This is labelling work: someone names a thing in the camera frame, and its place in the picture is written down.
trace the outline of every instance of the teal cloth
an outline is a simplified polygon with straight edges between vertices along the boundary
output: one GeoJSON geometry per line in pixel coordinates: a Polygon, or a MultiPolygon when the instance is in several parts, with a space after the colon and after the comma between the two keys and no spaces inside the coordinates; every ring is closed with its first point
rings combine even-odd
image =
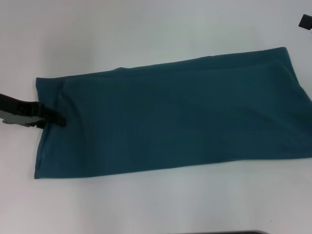
{"type": "Polygon", "coordinates": [[[312,156],[312,102],[286,48],[38,78],[47,124],[35,178],[312,156]]]}

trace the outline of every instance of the black clamp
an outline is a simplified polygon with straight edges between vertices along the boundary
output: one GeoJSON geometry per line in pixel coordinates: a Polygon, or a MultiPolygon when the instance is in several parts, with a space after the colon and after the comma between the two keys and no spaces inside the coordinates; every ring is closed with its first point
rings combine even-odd
{"type": "Polygon", "coordinates": [[[3,123],[44,128],[46,122],[65,127],[66,119],[43,103],[20,101],[0,94],[0,118],[3,123]]]}
{"type": "Polygon", "coordinates": [[[312,29],[312,16],[303,15],[303,17],[299,23],[299,27],[305,28],[308,30],[312,29]]]}

